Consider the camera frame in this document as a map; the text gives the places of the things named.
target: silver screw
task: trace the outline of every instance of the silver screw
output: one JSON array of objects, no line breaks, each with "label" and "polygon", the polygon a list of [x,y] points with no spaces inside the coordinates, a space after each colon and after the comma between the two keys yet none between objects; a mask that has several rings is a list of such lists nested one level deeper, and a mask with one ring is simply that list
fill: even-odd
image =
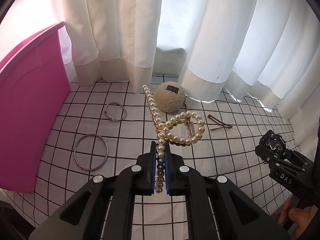
[{"label": "silver screw", "polygon": [[181,166],[181,167],[179,168],[179,170],[180,170],[181,172],[188,172],[188,171],[189,171],[189,167],[188,167],[188,166]]},{"label": "silver screw", "polygon": [[217,178],[217,181],[219,181],[220,183],[226,183],[227,182],[227,177],[225,177],[225,176],[219,176],[218,178]]},{"label": "silver screw", "polygon": [[133,165],[133,166],[131,167],[131,170],[132,170],[132,171],[135,171],[135,172],[141,171],[141,166],[140,166],[140,165]]},{"label": "silver screw", "polygon": [[101,181],[103,181],[103,177],[101,175],[97,175],[93,177],[93,182],[99,183]]}]

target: silver bangle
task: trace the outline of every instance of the silver bangle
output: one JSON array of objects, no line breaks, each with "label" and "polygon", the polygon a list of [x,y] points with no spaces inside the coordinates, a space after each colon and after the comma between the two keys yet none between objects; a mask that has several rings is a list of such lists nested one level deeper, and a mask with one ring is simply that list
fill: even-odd
[{"label": "silver bangle", "polygon": [[[106,146],[106,156],[104,157],[104,160],[102,161],[102,163],[101,163],[99,166],[97,166],[97,167],[95,167],[95,168],[92,168],[92,169],[88,169],[88,168],[85,168],[85,167],[81,166],[81,164],[78,162],[78,160],[77,160],[77,158],[76,158],[76,149],[77,149],[77,147],[78,147],[79,142],[80,142],[82,139],[84,139],[84,138],[86,138],[86,137],[88,137],[88,136],[95,136],[95,137],[100,138],[100,139],[104,142],[104,145]],[[106,162],[106,160],[107,160],[107,158],[108,158],[108,144],[107,144],[107,142],[106,142],[100,135],[95,134],[95,133],[89,133],[89,134],[86,134],[86,135],[82,136],[82,137],[77,141],[77,143],[76,143],[76,145],[75,145],[75,149],[73,150],[73,155],[74,155],[74,157],[75,157],[76,163],[80,166],[80,168],[84,169],[85,171],[95,171],[95,170],[99,169],[99,168]]]},{"label": "silver bangle", "polygon": [[[111,117],[109,117],[109,116],[107,115],[107,106],[110,105],[110,104],[115,104],[115,105],[121,106],[122,109],[123,109],[123,111],[124,111],[124,116],[123,116],[122,118],[120,118],[119,120],[115,120],[115,119],[112,119]],[[108,104],[106,105],[106,107],[104,108],[104,113],[106,114],[106,116],[108,117],[108,119],[109,119],[110,121],[114,121],[114,122],[122,121],[122,120],[127,116],[127,111],[125,110],[124,106],[121,105],[121,104],[118,103],[118,102],[110,102],[110,103],[108,103]]]}]

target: bracelet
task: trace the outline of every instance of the bracelet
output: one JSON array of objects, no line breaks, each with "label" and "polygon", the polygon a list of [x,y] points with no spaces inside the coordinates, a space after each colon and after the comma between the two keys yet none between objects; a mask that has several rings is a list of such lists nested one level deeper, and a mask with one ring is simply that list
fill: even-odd
[{"label": "bracelet", "polygon": [[[78,144],[80,143],[80,141],[81,141],[82,139],[84,139],[84,138],[86,138],[86,137],[88,137],[88,136],[95,136],[95,137],[100,138],[100,139],[104,142],[104,145],[106,146],[106,156],[104,157],[104,160],[102,161],[102,163],[101,163],[99,166],[97,166],[97,167],[95,167],[95,168],[92,168],[92,169],[88,169],[88,168],[85,168],[85,167],[81,166],[81,164],[78,162],[78,160],[77,160],[77,158],[76,158],[76,149],[77,149],[77,147],[78,147]],[[107,158],[108,158],[108,144],[107,144],[107,142],[106,142],[100,135],[98,135],[98,134],[95,134],[95,133],[86,134],[86,135],[82,136],[82,137],[77,141],[77,143],[76,143],[76,145],[75,145],[75,149],[73,150],[73,155],[74,155],[74,157],[75,157],[76,163],[80,166],[80,168],[84,169],[85,171],[95,171],[95,170],[99,169],[99,168],[106,162],[106,160],[107,160]]]},{"label": "bracelet", "polygon": [[[124,111],[124,115],[123,115],[122,118],[120,118],[120,119],[118,119],[118,120],[115,120],[115,119],[112,119],[111,117],[109,117],[109,116],[107,115],[107,106],[110,105],[110,104],[116,104],[116,105],[122,107],[122,109],[123,109],[123,111]],[[121,105],[121,104],[118,103],[118,102],[110,102],[110,103],[108,103],[108,104],[106,105],[106,107],[104,108],[104,113],[106,114],[106,116],[108,117],[108,119],[109,119],[110,121],[114,121],[114,122],[122,121],[122,120],[127,116],[127,111],[125,110],[124,106]]]},{"label": "bracelet", "polygon": [[[148,101],[150,113],[153,119],[153,124],[156,127],[156,133],[158,138],[158,146],[157,146],[157,178],[155,190],[156,193],[162,192],[163,182],[164,182],[164,144],[166,140],[169,140],[171,144],[175,144],[177,146],[190,146],[191,144],[196,143],[198,140],[202,138],[202,134],[204,133],[204,121],[202,120],[202,116],[197,114],[197,112],[182,112],[180,114],[176,114],[175,117],[172,117],[170,121],[163,123],[160,118],[160,114],[158,113],[158,108],[156,108],[155,100],[153,99],[153,95],[151,94],[150,89],[147,85],[143,85],[143,91]],[[198,129],[195,131],[195,127],[193,122],[191,122],[191,118],[194,118],[197,121]],[[188,138],[179,137],[177,135],[173,135],[170,130],[177,126],[178,124],[184,123],[188,130]]]}]

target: triangular cutout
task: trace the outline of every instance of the triangular cutout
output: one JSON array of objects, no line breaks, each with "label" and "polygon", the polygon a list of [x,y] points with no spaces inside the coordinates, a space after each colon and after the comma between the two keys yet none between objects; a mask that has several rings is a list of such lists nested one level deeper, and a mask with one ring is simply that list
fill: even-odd
[{"label": "triangular cutout", "polygon": [[230,197],[238,213],[240,222],[247,225],[259,218],[259,214],[249,207],[241,198],[239,198],[233,191],[230,192]]},{"label": "triangular cutout", "polygon": [[84,194],[82,194],[70,206],[68,206],[66,210],[61,213],[60,219],[76,226],[81,219],[82,213],[89,200],[90,195],[91,193],[89,191],[86,191]]}]

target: white curtain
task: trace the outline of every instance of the white curtain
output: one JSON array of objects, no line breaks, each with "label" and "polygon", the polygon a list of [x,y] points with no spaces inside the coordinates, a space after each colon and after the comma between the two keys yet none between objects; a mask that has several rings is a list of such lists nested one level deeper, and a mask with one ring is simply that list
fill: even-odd
[{"label": "white curtain", "polygon": [[0,24],[0,60],[61,20],[66,70],[82,86],[102,77],[140,92],[152,72],[176,74],[198,100],[225,87],[278,105],[299,144],[315,139],[320,29],[306,0],[16,0]]}]

